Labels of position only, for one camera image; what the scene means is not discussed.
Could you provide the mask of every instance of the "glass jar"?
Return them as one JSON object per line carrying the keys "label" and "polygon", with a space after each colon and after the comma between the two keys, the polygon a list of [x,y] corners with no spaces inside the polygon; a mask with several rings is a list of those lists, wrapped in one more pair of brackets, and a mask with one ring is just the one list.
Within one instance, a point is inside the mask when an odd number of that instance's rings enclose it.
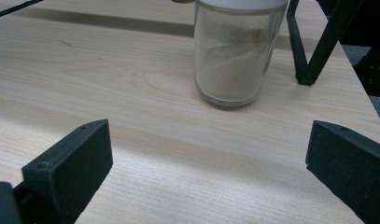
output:
{"label": "glass jar", "polygon": [[287,1],[195,1],[195,84],[207,101],[240,106],[257,97]]}

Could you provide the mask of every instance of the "wooden table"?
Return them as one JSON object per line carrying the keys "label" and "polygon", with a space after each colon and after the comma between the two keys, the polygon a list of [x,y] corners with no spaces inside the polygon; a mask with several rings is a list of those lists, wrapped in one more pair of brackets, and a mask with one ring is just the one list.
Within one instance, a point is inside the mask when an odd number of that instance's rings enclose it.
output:
{"label": "wooden table", "polygon": [[[327,21],[313,0],[297,20],[310,56]],[[260,97],[220,110],[193,84],[192,23],[193,4],[169,0],[49,0],[0,18],[0,181],[109,119],[115,163],[77,223],[361,223],[305,164],[315,119],[380,143],[342,48],[300,86],[284,21]]]}

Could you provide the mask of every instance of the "white lid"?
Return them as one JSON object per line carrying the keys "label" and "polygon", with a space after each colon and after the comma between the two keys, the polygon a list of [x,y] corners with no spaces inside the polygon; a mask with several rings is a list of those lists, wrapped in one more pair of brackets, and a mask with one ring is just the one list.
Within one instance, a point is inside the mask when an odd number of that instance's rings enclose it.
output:
{"label": "white lid", "polygon": [[232,10],[264,10],[281,7],[288,0],[199,0],[213,7]]}

